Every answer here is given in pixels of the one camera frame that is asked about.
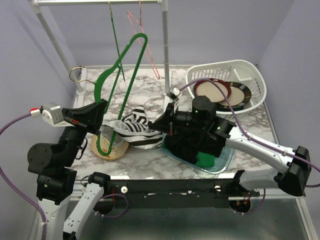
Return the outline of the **green velvet hanger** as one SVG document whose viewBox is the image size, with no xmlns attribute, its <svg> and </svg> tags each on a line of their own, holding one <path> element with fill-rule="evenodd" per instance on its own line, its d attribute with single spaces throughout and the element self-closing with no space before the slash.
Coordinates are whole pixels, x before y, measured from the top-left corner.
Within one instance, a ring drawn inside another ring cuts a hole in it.
<svg viewBox="0 0 320 240">
<path fill-rule="evenodd" d="M 111 21 L 111 25 L 112 25 L 114 40 L 115 40 L 116 51 L 117 51 L 117 55 L 119 58 L 121 54 L 120 54 L 120 49 L 119 49 L 119 44 L 118 44 L 118 39 L 117 39 L 116 27 L 115 27 L 115 23 L 114 23 L 113 11 L 112 11 L 112 7 L 111 7 L 111 2 L 109 0 L 108 0 L 108 6 L 109 6 L 110 21 Z M 123 65 L 122 65 L 121 61 L 119 62 L 119 66 L 120 66 L 120 70 L 122 73 L 122 78 L 124 81 L 126 81 L 125 73 L 124 73 L 124 69 L 123 69 Z"/>
</svg>

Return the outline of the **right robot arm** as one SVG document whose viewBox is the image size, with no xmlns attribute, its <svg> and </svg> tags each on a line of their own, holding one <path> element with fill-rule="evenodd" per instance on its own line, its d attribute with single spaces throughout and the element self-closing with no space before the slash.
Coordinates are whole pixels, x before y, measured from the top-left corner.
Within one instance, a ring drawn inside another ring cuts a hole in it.
<svg viewBox="0 0 320 240">
<path fill-rule="evenodd" d="M 284 147 L 251 135 L 239 124 L 216 115 L 216 105 L 206 96 L 192 100 L 192 110 L 175 110 L 169 103 L 165 112 L 148 127 L 165 134 L 165 147 L 175 156 L 195 164 L 198 153 L 218 158 L 228 147 L 246 153 L 271 166 L 265 170 L 239 170 L 230 183 L 230 191 L 241 196 L 259 188 L 279 188 L 301 197 L 311 173 L 309 151 Z"/>
</svg>

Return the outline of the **striped black white tank top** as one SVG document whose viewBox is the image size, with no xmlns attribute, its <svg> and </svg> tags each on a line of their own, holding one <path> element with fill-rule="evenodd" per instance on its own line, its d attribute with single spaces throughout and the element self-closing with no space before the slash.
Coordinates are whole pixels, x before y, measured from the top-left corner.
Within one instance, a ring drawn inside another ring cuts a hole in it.
<svg viewBox="0 0 320 240">
<path fill-rule="evenodd" d="M 154 150 L 161 147 L 163 134 L 160 131 L 150 129 L 150 123 L 145 108 L 142 105 L 137 105 L 121 120 L 107 121 L 100 127 L 100 134 L 109 141 L 115 134 L 113 145 L 116 147 L 122 142 L 127 142 L 137 149 Z"/>
</svg>

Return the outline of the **green tank top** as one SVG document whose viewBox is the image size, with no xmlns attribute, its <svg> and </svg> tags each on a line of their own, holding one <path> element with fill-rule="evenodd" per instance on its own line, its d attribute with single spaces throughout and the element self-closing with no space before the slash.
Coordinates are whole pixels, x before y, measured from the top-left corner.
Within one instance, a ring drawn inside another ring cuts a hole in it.
<svg viewBox="0 0 320 240">
<path fill-rule="evenodd" d="M 216 157 L 214 155 L 199 151 L 195 158 L 196 158 L 195 165 L 197 167 L 211 168 L 215 165 Z"/>
</svg>

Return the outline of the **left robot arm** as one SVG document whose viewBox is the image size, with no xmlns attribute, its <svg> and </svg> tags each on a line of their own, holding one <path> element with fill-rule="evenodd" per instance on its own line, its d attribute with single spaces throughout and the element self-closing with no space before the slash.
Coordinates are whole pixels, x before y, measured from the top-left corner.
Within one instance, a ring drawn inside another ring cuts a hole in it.
<svg viewBox="0 0 320 240">
<path fill-rule="evenodd" d="M 30 110 L 32 117 L 41 116 L 53 127 L 64 127 L 57 143 L 37 143 L 27 153 L 28 171 L 38 175 L 36 196 L 43 218 L 39 229 L 45 232 L 42 239 L 79 239 L 95 203 L 110 194 L 109 177 L 94 178 L 72 214 L 66 217 L 77 175 L 70 167 L 78 152 L 86 149 L 87 133 L 100 133 L 107 103 L 102 99 L 73 109 L 50 103 Z"/>
</svg>

